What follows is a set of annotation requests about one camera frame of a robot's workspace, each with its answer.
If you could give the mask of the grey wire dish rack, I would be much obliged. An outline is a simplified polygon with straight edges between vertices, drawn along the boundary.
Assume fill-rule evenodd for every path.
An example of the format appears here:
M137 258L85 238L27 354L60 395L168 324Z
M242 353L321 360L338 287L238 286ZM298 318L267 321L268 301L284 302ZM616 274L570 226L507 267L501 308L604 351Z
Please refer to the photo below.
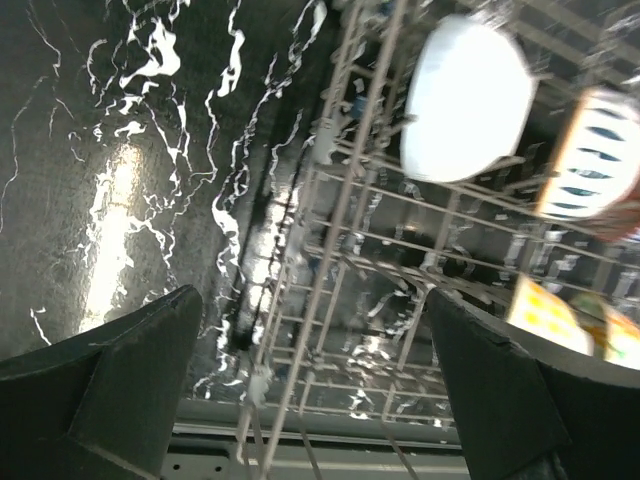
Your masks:
M244 293L263 336L245 367L235 457L249 479L472 478L427 317L432 289L509 324L524 274L568 305L596 294L639 327L639 241L534 214L583 91L639 102L639 5L334 8L339 43L295 215L264 283ZM400 161L406 101L429 34L452 14L508 33L536 93L512 155L462 181L417 181Z

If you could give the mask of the plain white bowl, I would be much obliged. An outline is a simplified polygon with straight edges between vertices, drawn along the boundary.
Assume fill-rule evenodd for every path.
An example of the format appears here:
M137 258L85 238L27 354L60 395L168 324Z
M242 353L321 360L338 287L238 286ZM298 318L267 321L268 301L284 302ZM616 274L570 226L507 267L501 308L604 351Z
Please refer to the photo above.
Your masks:
M429 34L411 80L401 136L406 177L451 183L512 155L537 82L518 43L470 16L444 17Z

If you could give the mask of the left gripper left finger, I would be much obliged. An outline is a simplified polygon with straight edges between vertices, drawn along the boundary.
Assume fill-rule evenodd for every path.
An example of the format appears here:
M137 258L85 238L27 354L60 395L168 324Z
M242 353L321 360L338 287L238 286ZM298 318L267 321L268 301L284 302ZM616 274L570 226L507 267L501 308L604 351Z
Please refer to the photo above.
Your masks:
M160 478L202 307L185 285L2 361L2 478Z

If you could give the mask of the white bowl black stripes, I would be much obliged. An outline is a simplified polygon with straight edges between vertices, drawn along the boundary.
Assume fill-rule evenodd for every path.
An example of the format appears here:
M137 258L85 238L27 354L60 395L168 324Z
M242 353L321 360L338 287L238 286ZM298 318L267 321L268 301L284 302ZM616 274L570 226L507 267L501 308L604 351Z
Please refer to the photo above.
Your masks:
M551 152L534 214L574 222L606 242L639 241L639 102L583 91Z

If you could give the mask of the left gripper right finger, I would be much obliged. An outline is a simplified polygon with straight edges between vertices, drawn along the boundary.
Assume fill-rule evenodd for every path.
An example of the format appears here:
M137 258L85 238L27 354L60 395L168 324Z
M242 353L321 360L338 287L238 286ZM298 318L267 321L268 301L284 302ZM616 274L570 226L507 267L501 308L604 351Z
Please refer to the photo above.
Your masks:
M639 373L434 288L427 317L474 479L636 479Z

